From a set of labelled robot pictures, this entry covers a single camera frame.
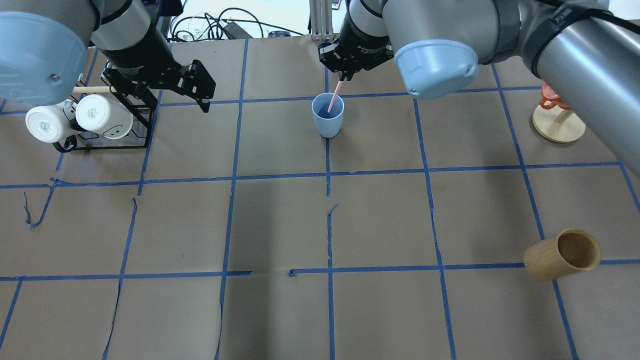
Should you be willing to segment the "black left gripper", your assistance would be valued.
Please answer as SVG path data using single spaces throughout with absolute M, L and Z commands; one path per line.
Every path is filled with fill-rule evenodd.
M 173 91 L 195 100 L 203 113 L 210 111 L 216 82 L 198 59 L 180 64 L 174 59 L 166 39 L 153 25 L 125 48 L 97 46 L 121 75 L 133 82 L 156 89 Z

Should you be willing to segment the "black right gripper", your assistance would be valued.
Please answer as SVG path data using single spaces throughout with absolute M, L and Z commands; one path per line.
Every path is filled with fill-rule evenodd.
M 360 30 L 350 17 L 343 19 L 338 38 L 318 45 L 318 59 L 340 81 L 350 81 L 360 71 L 370 71 L 393 59 L 388 36 L 373 36 Z

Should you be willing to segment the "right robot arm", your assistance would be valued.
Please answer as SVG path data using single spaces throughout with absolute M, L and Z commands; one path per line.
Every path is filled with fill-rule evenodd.
M 351 0 L 336 41 L 318 46 L 341 80 L 394 60 L 417 100 L 514 56 L 639 174 L 639 25 L 606 0 Z

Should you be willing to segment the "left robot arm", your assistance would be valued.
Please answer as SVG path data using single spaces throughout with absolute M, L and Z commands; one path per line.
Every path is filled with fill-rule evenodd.
M 157 27 L 183 13 L 180 0 L 3 0 L 0 3 L 3 100 L 54 105 L 71 95 L 94 45 L 112 66 L 116 92 L 144 100 L 172 91 L 210 110 L 216 83 L 199 61 L 180 64 Z

